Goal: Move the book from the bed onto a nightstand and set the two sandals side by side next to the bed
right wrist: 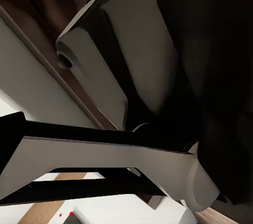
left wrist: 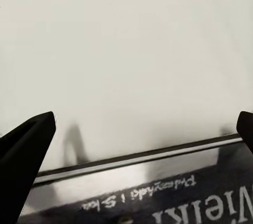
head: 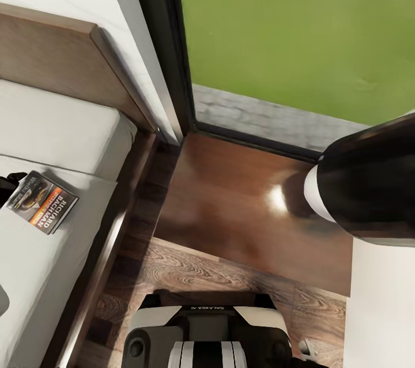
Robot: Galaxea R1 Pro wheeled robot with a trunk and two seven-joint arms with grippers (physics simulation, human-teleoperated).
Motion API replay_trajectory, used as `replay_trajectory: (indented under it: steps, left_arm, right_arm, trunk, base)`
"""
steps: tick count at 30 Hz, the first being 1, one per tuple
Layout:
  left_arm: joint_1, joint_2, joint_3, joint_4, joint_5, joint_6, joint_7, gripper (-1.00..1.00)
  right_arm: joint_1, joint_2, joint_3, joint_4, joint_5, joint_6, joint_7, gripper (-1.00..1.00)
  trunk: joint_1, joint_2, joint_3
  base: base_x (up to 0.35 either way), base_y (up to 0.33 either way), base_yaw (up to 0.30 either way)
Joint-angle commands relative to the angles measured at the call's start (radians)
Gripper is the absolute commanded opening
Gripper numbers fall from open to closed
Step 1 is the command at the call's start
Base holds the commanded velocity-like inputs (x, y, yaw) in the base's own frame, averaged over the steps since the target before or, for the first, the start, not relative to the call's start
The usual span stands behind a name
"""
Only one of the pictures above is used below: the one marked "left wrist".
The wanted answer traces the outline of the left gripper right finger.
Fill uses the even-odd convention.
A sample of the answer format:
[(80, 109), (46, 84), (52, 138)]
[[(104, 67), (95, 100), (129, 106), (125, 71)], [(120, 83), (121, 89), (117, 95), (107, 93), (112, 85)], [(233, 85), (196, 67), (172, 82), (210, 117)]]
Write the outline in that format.
[(238, 117), (236, 130), (253, 154), (253, 113), (241, 111)]

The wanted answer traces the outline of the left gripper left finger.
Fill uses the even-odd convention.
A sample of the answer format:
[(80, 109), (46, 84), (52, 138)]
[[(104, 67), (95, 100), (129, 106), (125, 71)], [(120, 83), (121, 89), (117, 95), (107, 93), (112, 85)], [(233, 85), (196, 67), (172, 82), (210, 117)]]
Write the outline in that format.
[(56, 131), (52, 111), (0, 137), (0, 224), (16, 224)]

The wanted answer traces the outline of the hardback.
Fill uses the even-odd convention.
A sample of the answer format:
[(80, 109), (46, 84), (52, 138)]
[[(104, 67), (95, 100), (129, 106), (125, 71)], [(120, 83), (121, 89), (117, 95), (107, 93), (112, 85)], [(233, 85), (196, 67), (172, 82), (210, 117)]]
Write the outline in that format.
[(253, 224), (240, 134), (38, 172), (16, 224)]

